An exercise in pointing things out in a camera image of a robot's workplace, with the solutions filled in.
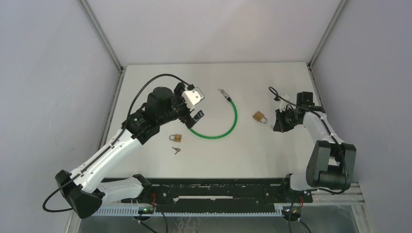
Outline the aluminium frame post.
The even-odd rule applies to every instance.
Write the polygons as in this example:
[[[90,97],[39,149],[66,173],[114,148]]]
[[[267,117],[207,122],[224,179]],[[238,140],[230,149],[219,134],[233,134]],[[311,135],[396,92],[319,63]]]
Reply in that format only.
[[[338,20],[340,19],[341,15],[343,14],[343,11],[345,10],[347,4],[349,3],[349,0],[341,0],[339,1],[339,4],[337,8],[335,9],[331,20],[329,21],[322,37],[321,40],[319,41],[313,55],[311,56],[310,61],[308,62],[308,69],[312,70],[316,61],[318,60],[318,57],[320,53],[322,52],[322,49],[324,48],[327,40],[329,39],[330,35],[332,34]]]
[[[116,69],[122,73],[123,72],[123,66],[120,63],[119,58],[117,57],[110,41],[108,40],[108,37],[106,36],[106,33],[104,32],[101,24],[99,23],[99,20],[97,16],[95,15],[90,3],[87,0],[77,0],[80,8],[84,12],[87,20],[89,21],[93,31],[95,32],[97,38],[103,45],[103,48],[105,49],[106,53],[110,57],[112,63],[116,67]]]

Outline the green cable lock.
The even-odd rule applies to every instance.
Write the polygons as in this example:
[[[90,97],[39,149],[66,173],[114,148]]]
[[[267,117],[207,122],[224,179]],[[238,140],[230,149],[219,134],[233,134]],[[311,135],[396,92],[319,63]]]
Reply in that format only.
[[[236,104],[234,103],[231,96],[222,88],[218,88],[220,94],[224,97],[228,105],[232,109],[233,117],[231,124],[228,127],[224,127],[224,131],[221,130],[219,133],[202,133],[195,129],[189,129],[189,131],[198,138],[205,139],[205,140],[219,140],[229,136],[236,128],[238,120],[239,120],[239,113]]]

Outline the left aluminium frame post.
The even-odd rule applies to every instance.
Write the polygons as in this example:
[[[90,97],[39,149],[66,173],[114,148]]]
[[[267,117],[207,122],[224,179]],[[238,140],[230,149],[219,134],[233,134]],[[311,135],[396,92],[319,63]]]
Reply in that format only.
[[[123,66],[120,63],[119,58],[117,57],[110,41],[108,40],[108,37],[106,36],[106,33],[104,32],[101,24],[99,23],[99,20],[97,16],[95,15],[90,3],[87,0],[77,0],[80,8],[84,12],[87,20],[89,21],[93,31],[95,32],[97,38],[103,45],[103,48],[105,49],[106,53],[110,57],[112,63],[116,67],[116,69],[122,73],[123,72]]]

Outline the brass padlock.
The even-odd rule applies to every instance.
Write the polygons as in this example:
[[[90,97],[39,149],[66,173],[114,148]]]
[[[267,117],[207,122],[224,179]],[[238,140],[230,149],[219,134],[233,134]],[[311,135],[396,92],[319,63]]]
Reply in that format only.
[[[172,134],[169,136],[169,140],[173,141],[173,142],[178,142],[180,143],[182,140],[182,135],[181,134]]]
[[[267,120],[267,118],[265,117],[265,115],[264,115],[262,112],[260,112],[260,111],[257,111],[257,112],[252,116],[252,118],[253,118],[255,121],[257,121],[257,122],[259,122],[259,123],[261,123],[261,124],[266,124],[266,123],[268,122],[268,120]]]

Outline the small silver key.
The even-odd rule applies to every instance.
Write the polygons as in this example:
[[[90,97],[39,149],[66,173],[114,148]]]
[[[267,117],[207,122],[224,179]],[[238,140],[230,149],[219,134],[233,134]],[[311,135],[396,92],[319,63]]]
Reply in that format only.
[[[174,149],[174,150],[175,150],[175,153],[174,153],[174,154],[177,154],[177,153],[179,153],[179,152],[181,151],[181,149],[180,149],[180,148],[175,148],[175,147],[172,147],[172,149]]]

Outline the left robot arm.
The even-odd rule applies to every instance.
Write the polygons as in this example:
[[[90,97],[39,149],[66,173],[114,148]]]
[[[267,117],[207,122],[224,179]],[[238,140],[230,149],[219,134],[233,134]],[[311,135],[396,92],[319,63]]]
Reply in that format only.
[[[183,83],[174,90],[155,88],[142,107],[129,114],[114,137],[91,158],[71,172],[58,172],[55,179],[61,194],[77,216],[90,217],[103,204],[123,199],[147,202],[152,196],[151,183],[142,175],[114,182],[103,179],[126,156],[159,133],[162,125],[178,119],[192,128],[204,114],[190,114],[204,98],[200,88],[185,88]]]

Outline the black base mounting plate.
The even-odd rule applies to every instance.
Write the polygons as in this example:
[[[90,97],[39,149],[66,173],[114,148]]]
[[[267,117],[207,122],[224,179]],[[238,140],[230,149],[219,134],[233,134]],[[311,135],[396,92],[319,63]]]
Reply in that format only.
[[[312,194],[293,191],[287,178],[149,178],[151,187],[122,203],[151,203],[160,211],[245,213],[274,205],[312,203]]]

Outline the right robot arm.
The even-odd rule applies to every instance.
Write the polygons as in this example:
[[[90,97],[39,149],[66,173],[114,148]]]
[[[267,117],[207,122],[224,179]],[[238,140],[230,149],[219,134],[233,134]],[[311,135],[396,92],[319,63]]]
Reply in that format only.
[[[292,103],[286,95],[281,95],[273,87],[279,108],[275,111],[274,132],[286,133],[298,125],[304,126],[314,142],[306,169],[289,174],[289,184],[281,188],[281,197],[293,202],[300,191],[322,190],[331,194],[342,194],[352,184],[356,159],[356,147],[345,143],[328,122],[322,106],[315,105],[312,92],[299,92]]]

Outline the right aluminium frame post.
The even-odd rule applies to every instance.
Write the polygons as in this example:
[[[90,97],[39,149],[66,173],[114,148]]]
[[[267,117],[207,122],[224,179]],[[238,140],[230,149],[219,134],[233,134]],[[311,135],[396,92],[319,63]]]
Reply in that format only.
[[[339,4],[337,8],[335,9],[331,20],[329,21],[322,37],[321,40],[319,41],[313,55],[311,56],[310,61],[308,62],[308,69],[312,70],[316,61],[318,60],[318,57],[320,53],[322,52],[322,49],[324,48],[327,40],[329,39],[330,35],[332,34],[338,20],[340,19],[341,15],[343,14],[343,11],[345,10],[347,4],[349,3],[349,0],[341,0],[339,1]]]

